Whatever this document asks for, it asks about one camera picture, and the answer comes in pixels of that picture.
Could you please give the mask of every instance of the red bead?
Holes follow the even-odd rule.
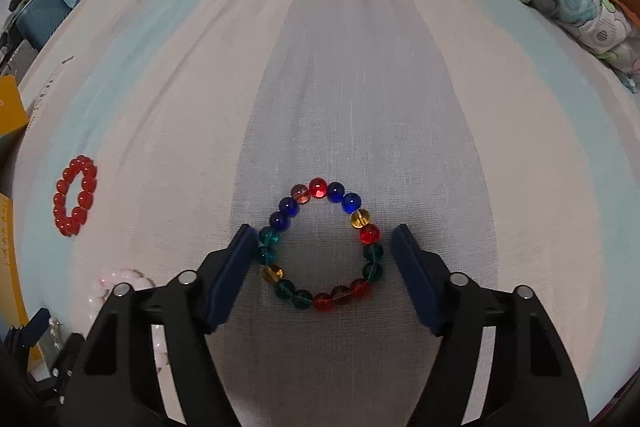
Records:
[[[62,179],[67,183],[71,183],[76,177],[76,174],[78,173],[75,172],[73,169],[67,167],[62,171]]]
[[[65,223],[65,230],[70,235],[78,235],[78,232],[80,232],[80,223],[78,223],[75,219],[71,219],[69,217]]]
[[[354,297],[366,297],[371,291],[369,281],[356,279],[351,283],[351,295]]]
[[[315,198],[324,198],[326,196],[326,181],[322,178],[313,178],[309,182],[309,192]]]
[[[69,184],[64,180],[58,180],[58,183],[56,183],[56,188],[58,189],[58,192],[60,194],[66,194],[69,190]]]
[[[66,196],[64,194],[60,194],[60,192],[56,192],[53,195],[53,204],[55,206],[65,206]]]
[[[82,192],[80,192],[80,194],[78,194],[78,204],[82,206],[82,208],[89,210],[89,208],[91,208],[91,205],[94,204],[93,195],[83,190]]]
[[[334,304],[342,306],[351,300],[351,290],[348,286],[340,284],[331,290],[331,298],[334,300]]]
[[[334,300],[328,293],[319,293],[314,297],[314,308],[319,312],[330,312],[334,309]]]
[[[380,239],[380,230],[376,225],[369,223],[360,229],[360,242],[363,245],[377,243]]]
[[[86,190],[87,192],[91,192],[92,194],[95,192],[95,185],[97,182],[95,178],[82,178],[82,190]]]
[[[82,172],[86,178],[95,178],[98,174],[98,168],[92,163],[87,163],[82,167]]]
[[[71,211],[71,217],[74,221],[84,225],[84,223],[86,223],[86,210],[84,210],[82,206],[75,206]]]
[[[293,185],[291,189],[291,197],[296,200],[297,204],[305,204],[311,199],[311,196],[309,196],[309,189],[302,183]]]
[[[58,219],[62,219],[66,217],[66,208],[60,204],[57,204],[53,207],[53,217]]]

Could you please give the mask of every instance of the bed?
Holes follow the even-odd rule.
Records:
[[[590,416],[640,365],[638,98],[517,0],[83,0],[20,92],[31,121],[4,177],[22,295],[66,333],[88,331],[100,273],[164,284],[319,175],[363,195],[385,246],[407,223],[481,285],[532,286]],[[79,154],[98,188],[70,239],[51,197]],[[313,293],[362,265],[330,204],[278,256]],[[283,305],[252,268],[209,338],[243,425],[406,424],[439,340],[383,266],[332,314]]]

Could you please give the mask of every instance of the beaded bracelet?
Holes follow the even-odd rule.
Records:
[[[76,176],[82,172],[82,191],[78,194],[78,206],[71,215],[66,215],[66,193]],[[94,192],[97,185],[98,168],[91,158],[79,155],[69,162],[69,166],[62,171],[62,179],[56,182],[57,192],[53,195],[53,217],[57,229],[62,235],[70,237],[78,235],[80,227],[86,223],[87,212],[94,204]]]
[[[264,265],[262,278],[274,285],[275,294],[283,300],[291,300],[293,306],[305,310],[311,305],[319,312],[327,312],[334,305],[347,304],[351,296],[364,297],[370,293],[370,283],[380,280],[382,266],[378,263],[384,250],[378,243],[380,230],[371,222],[367,210],[361,208],[362,200],[355,192],[344,193],[344,186],[338,182],[327,185],[322,178],[314,178],[309,186],[298,184],[291,189],[291,196],[282,198],[278,204],[278,211],[269,217],[269,226],[263,227],[258,233],[262,244],[258,248],[257,262]],[[363,279],[355,279],[349,286],[337,285],[331,293],[318,293],[315,296],[307,290],[296,290],[295,285],[288,279],[283,279],[282,268],[274,264],[277,257],[274,246],[280,240],[280,232],[289,228],[290,218],[298,214],[300,205],[305,204],[311,196],[321,200],[326,198],[332,203],[340,203],[342,209],[350,215],[351,226],[359,230],[360,242],[364,245],[362,252],[368,263],[362,268]]]

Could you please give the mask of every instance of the glass bead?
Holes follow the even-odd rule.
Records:
[[[273,264],[277,258],[275,250],[271,250],[269,247],[260,247],[255,260],[260,264]]]
[[[66,217],[66,208],[59,204],[53,207],[53,216],[56,219],[62,219],[62,217]]]
[[[94,196],[90,192],[83,190],[78,194],[78,205],[82,208],[89,210],[92,204],[94,204]]]
[[[272,247],[280,240],[280,234],[271,227],[262,227],[258,232],[258,239],[265,247]]]
[[[71,217],[74,221],[80,223],[80,225],[84,225],[84,223],[86,223],[86,210],[84,210],[82,206],[75,206],[71,211]]]
[[[367,261],[371,261],[372,263],[377,263],[382,259],[385,250],[382,248],[380,243],[371,243],[370,245],[365,245],[362,249],[362,255]]]
[[[359,208],[353,214],[351,214],[351,226],[354,229],[361,229],[365,225],[371,222],[371,215],[368,210]]]
[[[280,279],[273,287],[273,291],[276,296],[286,301],[293,297],[293,294],[296,292],[296,287],[289,279]]]
[[[62,179],[67,183],[71,183],[75,177],[76,173],[69,167],[62,171]]]
[[[326,181],[322,178],[313,178],[309,182],[309,192],[315,198],[319,200],[326,196]]]
[[[360,196],[357,195],[355,192],[349,192],[348,194],[345,194],[342,198],[342,209],[347,214],[353,214],[356,210],[360,208],[361,204],[362,204],[362,200],[360,199]]]
[[[95,185],[97,185],[95,178],[82,178],[82,182],[80,184],[82,190],[91,193],[95,192]]]
[[[338,306],[347,304],[351,300],[351,289],[344,284],[340,284],[331,290],[331,298],[334,300],[334,304]]]
[[[334,309],[334,300],[328,293],[318,293],[313,300],[314,308],[319,312],[330,312]]]
[[[298,290],[293,294],[291,302],[293,302],[293,306],[299,310],[306,310],[311,308],[311,303],[314,300],[314,296],[311,295],[311,292],[306,290]]]
[[[369,282],[376,282],[382,278],[382,265],[378,263],[367,263],[362,268],[362,276]]]
[[[60,194],[60,192],[56,192],[53,195],[53,204],[54,206],[65,206],[66,197],[64,194]]]
[[[70,217],[67,217],[65,222],[65,230],[69,233],[69,235],[78,235],[78,232],[80,232],[80,223],[71,219]]]
[[[287,217],[294,217],[300,210],[300,206],[293,198],[282,198],[278,203],[278,209]]]
[[[66,194],[69,191],[69,183],[64,180],[58,180],[56,188],[60,194]]]
[[[376,225],[369,223],[360,229],[360,242],[363,245],[377,243],[380,240],[380,230]]]
[[[354,297],[366,297],[371,292],[369,281],[356,279],[351,283],[351,295]]]
[[[309,194],[309,189],[306,185],[299,183],[298,185],[293,185],[291,189],[291,197],[296,200],[297,204],[305,204],[309,199],[311,199],[311,194]]]
[[[276,229],[278,232],[284,232],[289,227],[289,217],[285,216],[282,212],[274,212],[269,216],[269,224],[272,229]]]
[[[92,163],[87,163],[82,167],[82,172],[87,178],[95,178],[98,175],[98,168]]]
[[[332,203],[340,203],[344,196],[344,185],[339,182],[331,182],[326,187],[326,198]]]
[[[280,279],[282,279],[283,275],[284,272],[282,271],[282,268],[280,268],[280,266],[278,266],[277,264],[268,264],[264,268],[262,268],[262,278],[265,280],[265,282],[268,282],[270,284],[275,284],[276,282],[278,282]]]

